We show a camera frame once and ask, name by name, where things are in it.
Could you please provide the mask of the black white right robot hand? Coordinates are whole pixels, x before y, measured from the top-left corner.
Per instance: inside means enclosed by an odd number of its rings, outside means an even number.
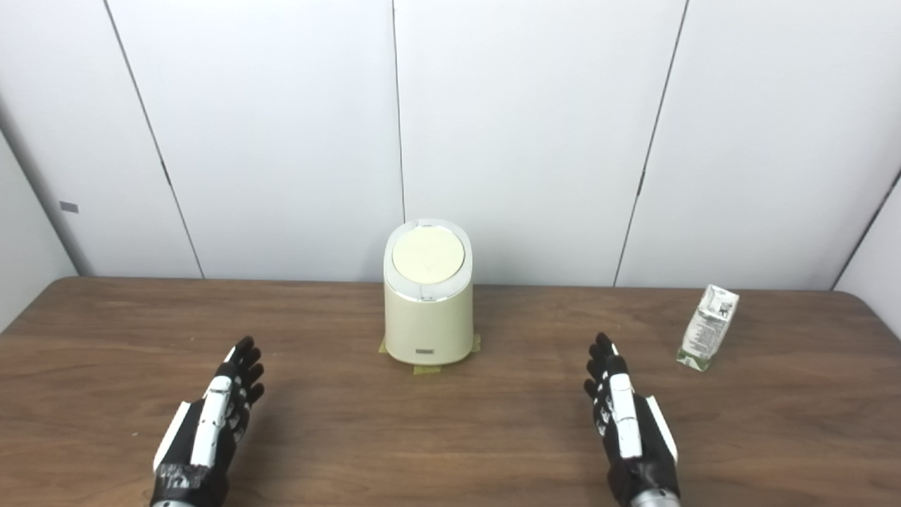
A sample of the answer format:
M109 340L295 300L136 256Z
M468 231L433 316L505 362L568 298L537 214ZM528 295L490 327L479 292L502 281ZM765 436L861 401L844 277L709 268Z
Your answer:
M624 357L605 333L588 352L584 389L608 459L612 497L620 506L679 506L678 447L656 398L635 392Z

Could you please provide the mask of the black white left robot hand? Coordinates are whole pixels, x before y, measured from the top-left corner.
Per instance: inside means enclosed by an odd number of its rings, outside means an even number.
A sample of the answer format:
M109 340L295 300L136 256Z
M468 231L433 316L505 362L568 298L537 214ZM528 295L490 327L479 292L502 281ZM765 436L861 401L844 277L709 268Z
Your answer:
M151 506L222 506L228 470L265 392L253 337L229 350L203 397L178 406L153 460Z

